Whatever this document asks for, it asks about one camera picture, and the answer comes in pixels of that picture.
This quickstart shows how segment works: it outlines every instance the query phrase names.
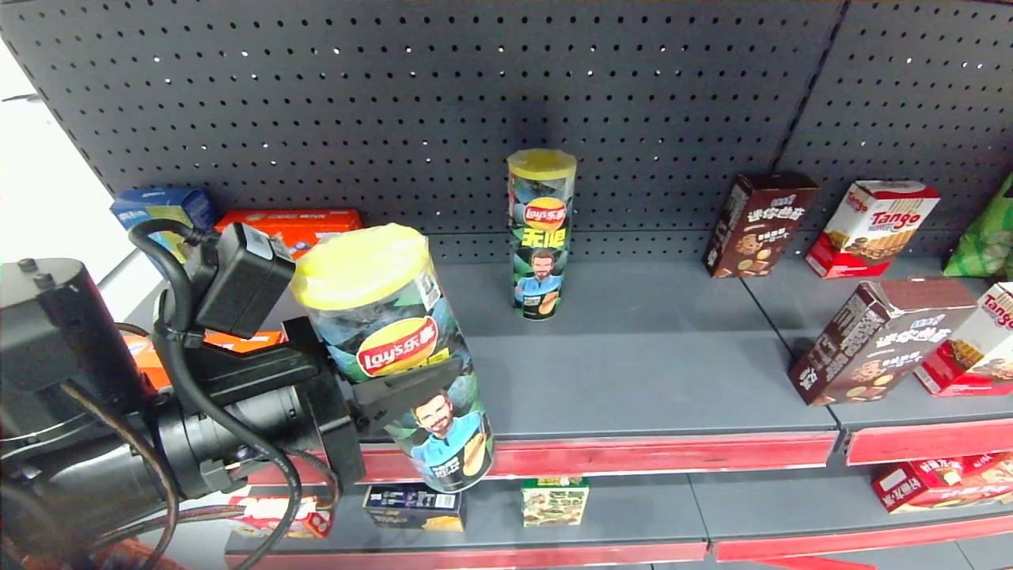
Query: lay's logo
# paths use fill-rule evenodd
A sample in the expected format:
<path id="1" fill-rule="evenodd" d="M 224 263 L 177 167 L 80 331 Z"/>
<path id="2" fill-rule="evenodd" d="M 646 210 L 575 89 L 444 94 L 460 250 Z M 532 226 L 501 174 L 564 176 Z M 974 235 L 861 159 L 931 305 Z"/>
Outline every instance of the lay's logo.
<path id="1" fill-rule="evenodd" d="M 403 319 L 370 335 L 356 359 L 369 377 L 403 373 L 433 355 L 440 328 L 432 317 Z"/>
<path id="2" fill-rule="evenodd" d="M 1009 295 L 1004 294 L 996 298 L 986 294 L 982 309 L 996 322 L 996 325 L 1013 331 L 1013 299 L 1010 299 Z"/>
<path id="3" fill-rule="evenodd" d="M 531 227 L 555 231 L 566 219 L 566 203 L 556 197 L 543 195 L 528 202 L 524 208 L 524 221 Z"/>

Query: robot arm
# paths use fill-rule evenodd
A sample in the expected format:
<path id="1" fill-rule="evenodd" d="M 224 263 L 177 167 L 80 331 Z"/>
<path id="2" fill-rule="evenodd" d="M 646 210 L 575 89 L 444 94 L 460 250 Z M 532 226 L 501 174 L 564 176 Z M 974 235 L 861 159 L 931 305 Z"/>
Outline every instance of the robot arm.
<path id="1" fill-rule="evenodd" d="M 196 245 L 186 269 L 147 237 L 161 230 Z M 356 400 L 346 402 L 306 318 L 284 324 L 286 343 L 252 353 L 205 344 L 205 329 L 248 338 L 260 328 L 294 271 L 284 245 L 242 224 L 219 235 L 168 220 L 135 226 L 132 240 L 170 283 L 152 335 L 170 395 L 143 390 L 83 264 L 23 259 L 2 268 L 3 533 L 24 552 L 88 567 L 91 545 L 167 504 L 171 537 L 173 499 L 241 488 L 267 460 L 286 474 L 294 513 L 299 475 L 282 450 L 322 451 L 340 485 L 354 484 L 365 476 L 359 435 L 460 374 L 451 360 L 377 379 L 354 387 Z M 138 454 L 142 447 L 154 456 Z M 55 543 L 61 534 L 63 545 Z"/>

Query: red shelf edge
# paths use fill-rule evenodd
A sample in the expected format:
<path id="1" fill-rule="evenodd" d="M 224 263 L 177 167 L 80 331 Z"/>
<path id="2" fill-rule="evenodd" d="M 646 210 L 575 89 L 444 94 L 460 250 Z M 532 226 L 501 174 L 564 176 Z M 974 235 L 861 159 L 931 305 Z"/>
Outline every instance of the red shelf edge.
<path id="1" fill-rule="evenodd" d="M 774 560 L 758 560 L 758 564 L 766 564 L 784 570 L 878 570 L 870 564 L 858 564 L 844 560 L 831 560 L 813 556 L 797 556 L 794 558 L 778 558 Z"/>
<path id="2" fill-rule="evenodd" d="M 499 441 L 486 479 L 820 468 L 827 465 L 838 434 L 799 431 Z M 362 447 L 367 475 L 360 483 L 420 481 L 418 472 L 393 444 Z M 323 483 L 306 463 L 298 459 L 294 463 L 304 483 Z M 249 483 L 284 485 L 285 480 L 276 468 L 267 467 L 251 475 Z"/>
<path id="3" fill-rule="evenodd" d="M 694 562 L 707 554 L 706 542 L 610 545 L 589 547 L 546 547 L 494 550 L 413 551 L 382 553 L 268 554 L 257 570 L 498 570 L 509 568 L 551 568 L 556 566 L 593 566 Z M 226 554 L 225 563 L 232 569 L 245 554 Z"/>
<path id="4" fill-rule="evenodd" d="M 718 541 L 713 552 L 718 562 L 757 562 L 962 541 L 1004 533 L 1013 533 L 1013 514 L 847 535 Z"/>
<path id="5" fill-rule="evenodd" d="M 1013 451 L 1013 418 L 919 426 L 870 427 L 851 436 L 849 466 Z"/>

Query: white wall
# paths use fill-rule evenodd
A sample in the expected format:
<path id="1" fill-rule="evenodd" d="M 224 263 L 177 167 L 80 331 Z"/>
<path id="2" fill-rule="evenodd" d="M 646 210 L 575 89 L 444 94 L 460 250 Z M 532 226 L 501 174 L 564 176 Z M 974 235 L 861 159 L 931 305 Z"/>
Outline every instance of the white wall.
<path id="1" fill-rule="evenodd" d="M 0 99 L 33 93 L 0 48 Z M 0 102 L 0 260 L 73 257 L 95 281 L 134 247 L 111 196 L 42 102 Z"/>

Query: snack box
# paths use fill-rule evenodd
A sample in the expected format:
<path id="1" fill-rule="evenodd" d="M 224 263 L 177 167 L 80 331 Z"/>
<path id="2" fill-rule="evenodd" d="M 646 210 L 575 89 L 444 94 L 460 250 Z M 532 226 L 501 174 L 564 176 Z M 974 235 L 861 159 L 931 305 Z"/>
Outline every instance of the snack box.
<path id="1" fill-rule="evenodd" d="M 278 527 L 289 505 L 289 488 L 285 485 L 254 485 L 247 487 L 245 497 L 229 497 L 229 505 L 238 505 L 246 511 L 229 519 L 232 532 L 244 537 L 266 538 Z M 304 486 L 296 519 L 289 526 L 290 539 L 322 539 L 330 533 L 334 521 L 334 506 L 324 485 Z"/>
<path id="2" fill-rule="evenodd" d="M 915 376 L 933 396 L 1013 394 L 1013 282 L 993 284 Z"/>
<path id="3" fill-rule="evenodd" d="M 240 339 L 239 337 L 210 331 L 205 335 L 204 340 L 207 343 L 235 352 L 252 352 L 285 342 L 281 331 L 261 331 L 249 339 Z M 162 361 L 158 358 L 151 339 L 137 335 L 124 335 L 124 342 L 127 343 L 130 353 L 134 355 L 134 362 L 137 364 L 137 368 L 147 377 L 147 388 L 149 391 L 158 393 L 171 386 L 169 377 L 165 373 L 165 369 L 162 368 Z"/>
<path id="4" fill-rule="evenodd" d="M 817 189 L 796 172 L 735 176 L 704 254 L 710 274 L 768 274 Z"/>
<path id="5" fill-rule="evenodd" d="M 882 274 L 937 202 L 919 181 L 856 181 L 805 261 L 824 278 Z"/>
<path id="6" fill-rule="evenodd" d="M 464 533 L 464 493 L 440 493 L 421 483 L 373 485 L 363 509 L 381 528 Z"/>
<path id="7" fill-rule="evenodd" d="M 198 229 L 212 229 L 219 218 L 208 193 L 200 187 L 128 189 L 116 195 L 109 211 L 125 229 L 151 219 L 176 220 Z M 160 231 L 152 238 L 172 251 L 179 262 L 186 260 L 190 246 L 179 235 Z"/>
<path id="8" fill-rule="evenodd" d="M 872 489 L 891 513 L 1006 502 L 1013 497 L 1013 454 L 897 464 Z"/>
<path id="9" fill-rule="evenodd" d="M 791 384 L 810 406 L 881 400 L 977 307 L 947 276 L 862 280 L 795 363 Z"/>
<path id="10" fill-rule="evenodd" d="M 591 495 L 586 477 L 528 479 L 521 484 L 525 526 L 580 524 Z"/>
<path id="11" fill-rule="evenodd" d="M 345 231 L 361 229 L 356 210 L 233 210 L 218 222 L 218 231 L 241 222 L 281 239 L 298 259 L 320 241 Z"/>

